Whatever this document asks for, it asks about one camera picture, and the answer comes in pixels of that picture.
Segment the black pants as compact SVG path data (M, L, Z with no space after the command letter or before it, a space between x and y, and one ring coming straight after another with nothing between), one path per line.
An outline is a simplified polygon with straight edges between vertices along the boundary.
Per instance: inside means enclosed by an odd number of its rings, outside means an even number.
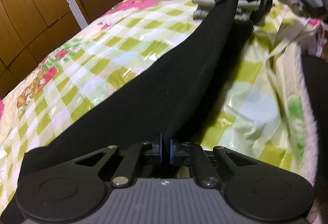
M25 154L1 223L80 223L114 210L115 177L130 187L148 158L169 172L169 141L197 140L253 25L238 0L215 5L198 28L64 131ZM163 135L162 163L154 132Z

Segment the colourful checked bed cover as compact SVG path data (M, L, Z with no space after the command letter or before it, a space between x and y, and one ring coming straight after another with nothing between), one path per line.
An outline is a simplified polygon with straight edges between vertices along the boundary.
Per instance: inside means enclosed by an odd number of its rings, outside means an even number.
M196 0L125 0L48 54L1 98L1 208L17 188L24 154L46 146L200 24ZM315 181L318 136L300 54L320 56L323 27L274 1L254 27L236 75L201 136Z

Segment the brown wooden wardrobe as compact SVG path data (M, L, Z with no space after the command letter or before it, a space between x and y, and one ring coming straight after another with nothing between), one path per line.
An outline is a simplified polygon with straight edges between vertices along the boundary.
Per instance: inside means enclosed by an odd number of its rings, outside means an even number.
M1 97L80 30L66 0L1 0Z

